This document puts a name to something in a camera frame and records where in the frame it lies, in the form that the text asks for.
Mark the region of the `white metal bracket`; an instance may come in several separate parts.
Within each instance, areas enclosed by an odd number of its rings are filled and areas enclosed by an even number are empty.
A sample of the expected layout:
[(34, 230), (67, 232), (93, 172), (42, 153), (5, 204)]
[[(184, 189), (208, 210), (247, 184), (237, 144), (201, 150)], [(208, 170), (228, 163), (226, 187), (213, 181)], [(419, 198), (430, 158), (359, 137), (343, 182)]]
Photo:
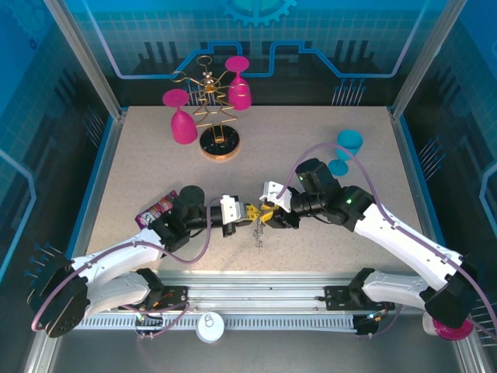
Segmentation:
[(263, 184), (262, 195), (259, 197), (259, 200), (276, 205), (285, 210), (285, 212), (290, 213), (292, 211), (292, 198), (298, 194), (299, 192), (290, 186), (285, 186), (274, 181), (266, 181)]

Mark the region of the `aluminium frame post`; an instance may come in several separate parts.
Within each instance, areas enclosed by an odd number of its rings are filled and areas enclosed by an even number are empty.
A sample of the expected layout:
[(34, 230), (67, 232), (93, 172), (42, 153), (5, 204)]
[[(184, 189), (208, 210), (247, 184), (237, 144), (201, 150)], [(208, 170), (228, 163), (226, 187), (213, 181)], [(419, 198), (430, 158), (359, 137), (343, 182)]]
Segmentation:
[(430, 65), (440, 52), (443, 43), (452, 30), (467, 0), (447, 0), (429, 37), (416, 58), (394, 104), (391, 108), (391, 119), (399, 120), (407, 105), (414, 96)]
[(63, 0), (43, 0), (43, 3), (54, 18), (109, 115), (114, 120), (121, 121), (120, 104), (68, 7)]

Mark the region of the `pink wine glass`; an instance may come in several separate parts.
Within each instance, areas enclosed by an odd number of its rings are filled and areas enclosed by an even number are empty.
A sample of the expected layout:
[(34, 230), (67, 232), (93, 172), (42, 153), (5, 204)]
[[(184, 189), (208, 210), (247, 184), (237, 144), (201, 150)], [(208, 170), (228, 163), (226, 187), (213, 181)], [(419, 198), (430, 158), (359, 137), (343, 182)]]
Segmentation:
[(171, 132), (174, 141), (180, 145), (193, 143), (198, 136), (196, 123), (182, 108), (189, 102), (189, 94), (182, 89), (171, 89), (164, 94), (165, 106), (176, 109), (171, 119)]
[(242, 78), (242, 72), (249, 68), (249, 60), (243, 56), (233, 56), (226, 60), (225, 67), (235, 73), (228, 87), (228, 102), (235, 110), (243, 111), (252, 105), (249, 84)]

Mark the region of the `white round lid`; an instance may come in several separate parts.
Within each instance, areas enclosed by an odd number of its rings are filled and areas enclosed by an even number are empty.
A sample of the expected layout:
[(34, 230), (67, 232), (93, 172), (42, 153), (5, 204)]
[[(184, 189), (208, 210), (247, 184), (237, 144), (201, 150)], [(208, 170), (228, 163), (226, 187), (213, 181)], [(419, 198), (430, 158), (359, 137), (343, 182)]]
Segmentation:
[(222, 316), (216, 312), (202, 314), (196, 325), (196, 334), (204, 343), (216, 343), (224, 334), (225, 324)]

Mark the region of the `blue wine glass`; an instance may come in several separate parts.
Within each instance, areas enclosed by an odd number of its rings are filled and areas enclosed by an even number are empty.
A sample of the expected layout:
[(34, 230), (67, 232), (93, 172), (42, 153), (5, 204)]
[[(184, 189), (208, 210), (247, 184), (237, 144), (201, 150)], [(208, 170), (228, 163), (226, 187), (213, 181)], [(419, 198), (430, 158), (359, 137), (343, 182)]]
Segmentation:
[[(344, 130), (338, 134), (336, 144), (352, 155), (356, 155), (363, 145), (363, 137), (357, 131)], [(350, 160), (350, 156), (340, 149), (335, 150), (335, 155), (336, 159), (328, 163), (328, 169), (333, 176), (344, 176), (349, 170), (347, 162)]]

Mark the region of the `purple snack packet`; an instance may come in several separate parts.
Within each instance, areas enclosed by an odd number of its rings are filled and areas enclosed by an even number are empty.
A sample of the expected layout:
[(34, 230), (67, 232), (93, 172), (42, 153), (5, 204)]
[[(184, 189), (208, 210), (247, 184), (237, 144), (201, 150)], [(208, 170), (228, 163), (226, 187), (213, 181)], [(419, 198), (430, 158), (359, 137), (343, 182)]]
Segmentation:
[(135, 217), (135, 222), (140, 229), (147, 228), (154, 220), (160, 218), (165, 212), (172, 209), (172, 202), (178, 196), (175, 190), (166, 194), (156, 203), (146, 208)]

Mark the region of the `aluminium side rail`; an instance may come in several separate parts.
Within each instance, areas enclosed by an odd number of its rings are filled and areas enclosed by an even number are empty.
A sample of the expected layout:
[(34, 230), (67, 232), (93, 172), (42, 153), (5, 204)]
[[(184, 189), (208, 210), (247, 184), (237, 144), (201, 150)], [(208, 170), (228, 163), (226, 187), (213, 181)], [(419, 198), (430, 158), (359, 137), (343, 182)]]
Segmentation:
[(126, 115), (127, 108), (123, 108), (120, 119), (115, 120), (111, 117), (106, 124), (82, 205), (68, 243), (66, 255), (69, 258), (84, 255), (89, 247)]
[(438, 217), (436, 216), (432, 198), (422, 173), (412, 136), (403, 116), (399, 119), (391, 115), (394, 136), (403, 162), (408, 184), (412, 193), (416, 213), (422, 233), (443, 246), (446, 245)]

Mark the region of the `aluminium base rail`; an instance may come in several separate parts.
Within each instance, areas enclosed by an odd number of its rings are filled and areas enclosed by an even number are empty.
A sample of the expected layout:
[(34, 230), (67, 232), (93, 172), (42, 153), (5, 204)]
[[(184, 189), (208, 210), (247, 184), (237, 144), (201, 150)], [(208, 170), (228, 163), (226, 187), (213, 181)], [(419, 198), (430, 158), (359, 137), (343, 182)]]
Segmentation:
[(321, 312), (318, 300), (324, 287), (346, 286), (352, 274), (326, 272), (262, 272), (163, 270), (164, 284), (189, 288), (190, 304), (197, 311), (223, 312)]

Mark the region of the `pink round disc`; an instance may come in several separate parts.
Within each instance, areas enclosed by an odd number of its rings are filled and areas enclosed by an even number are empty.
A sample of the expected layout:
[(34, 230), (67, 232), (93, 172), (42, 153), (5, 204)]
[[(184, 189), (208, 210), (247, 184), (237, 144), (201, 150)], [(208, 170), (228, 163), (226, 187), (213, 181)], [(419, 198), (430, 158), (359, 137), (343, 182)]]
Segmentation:
[(474, 330), (474, 326), (471, 322), (466, 320), (463, 322), (461, 327), (451, 328), (449, 326), (445, 326), (437, 320), (433, 320), (433, 329), (435, 334), (444, 340), (458, 341), (470, 336)]

